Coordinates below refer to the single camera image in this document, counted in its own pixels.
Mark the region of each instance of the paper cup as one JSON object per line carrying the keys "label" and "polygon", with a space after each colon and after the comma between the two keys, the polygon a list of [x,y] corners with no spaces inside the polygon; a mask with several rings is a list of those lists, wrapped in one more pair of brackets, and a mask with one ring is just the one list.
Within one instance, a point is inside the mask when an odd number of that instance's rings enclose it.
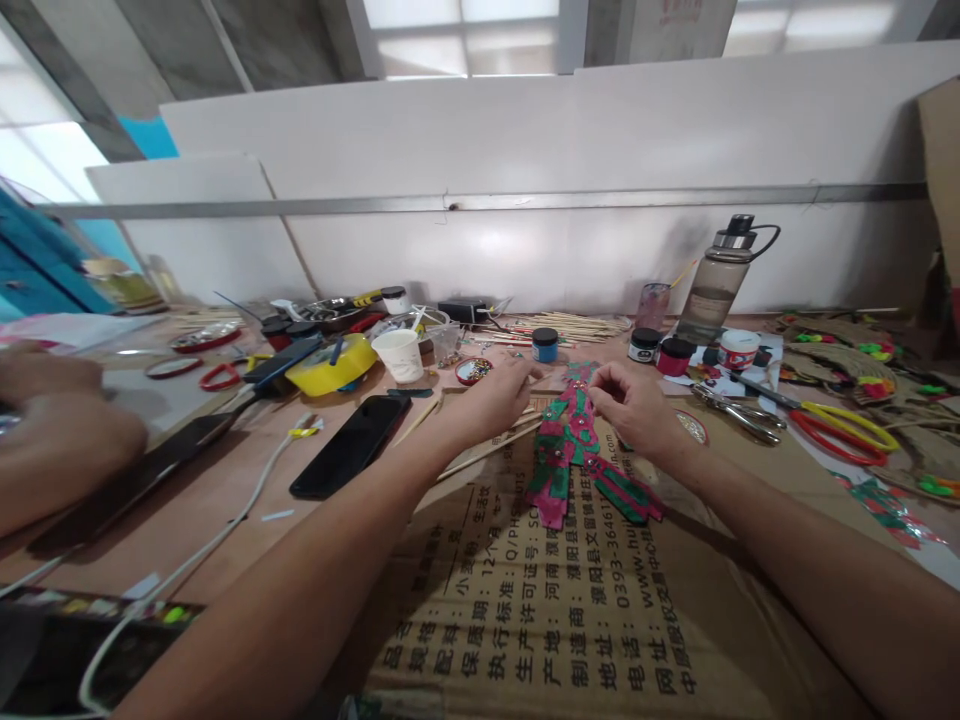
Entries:
{"label": "paper cup", "polygon": [[370,345],[398,383],[415,382],[423,377],[419,338],[413,330],[393,330]]}

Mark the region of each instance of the yellow tape roll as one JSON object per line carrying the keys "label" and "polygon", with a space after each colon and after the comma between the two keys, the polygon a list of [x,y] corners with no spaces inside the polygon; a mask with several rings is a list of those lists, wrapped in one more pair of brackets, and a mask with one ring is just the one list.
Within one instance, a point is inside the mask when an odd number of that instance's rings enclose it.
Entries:
{"label": "yellow tape roll", "polygon": [[321,348],[287,370],[284,375],[305,395],[317,397],[349,385],[377,361],[377,353],[360,333],[343,338],[343,350],[337,364],[330,365],[333,345]]}

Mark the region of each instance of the colorful cut-out paper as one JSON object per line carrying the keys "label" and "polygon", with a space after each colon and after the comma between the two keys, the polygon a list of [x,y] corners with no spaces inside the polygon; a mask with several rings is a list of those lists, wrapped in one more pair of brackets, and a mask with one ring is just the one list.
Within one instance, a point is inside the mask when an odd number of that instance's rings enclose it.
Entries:
{"label": "colorful cut-out paper", "polygon": [[[644,485],[631,481],[616,466],[602,458],[600,439],[594,427],[593,405],[587,387],[597,363],[571,363],[563,379],[567,387],[544,411],[537,435],[537,462],[527,501],[540,513],[544,527],[560,530],[567,514],[570,467],[584,467],[597,489],[625,518],[646,525],[649,518],[663,519],[663,503]],[[568,413],[564,423],[562,416]]]}

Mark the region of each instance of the hand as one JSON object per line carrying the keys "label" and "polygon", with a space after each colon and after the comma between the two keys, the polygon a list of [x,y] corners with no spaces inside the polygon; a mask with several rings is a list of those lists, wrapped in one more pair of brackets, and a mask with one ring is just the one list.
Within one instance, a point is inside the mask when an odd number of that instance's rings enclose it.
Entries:
{"label": "hand", "polygon": [[627,370],[610,363],[597,370],[587,394],[621,439],[643,457],[660,464],[697,441],[677,420],[677,414],[657,384],[652,368]]}
{"label": "hand", "polygon": [[462,449],[489,440],[506,432],[530,403],[531,375],[541,378],[543,368],[531,360],[509,358],[498,365],[463,397],[437,415],[447,432],[452,433]]}
{"label": "hand", "polygon": [[51,355],[39,343],[19,342],[0,351],[0,402],[14,407],[41,395],[99,395],[103,370],[92,360]]}

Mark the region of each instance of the metal rail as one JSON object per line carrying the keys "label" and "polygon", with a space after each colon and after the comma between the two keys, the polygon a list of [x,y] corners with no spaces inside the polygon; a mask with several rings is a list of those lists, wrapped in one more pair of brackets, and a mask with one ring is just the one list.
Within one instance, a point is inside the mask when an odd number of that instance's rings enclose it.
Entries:
{"label": "metal rail", "polygon": [[594,192],[411,195],[406,197],[254,200],[136,205],[37,205],[61,220],[178,220],[183,218],[366,215],[393,212],[572,210],[703,205],[810,205],[923,200],[925,183],[781,185],[774,187],[613,190]]}

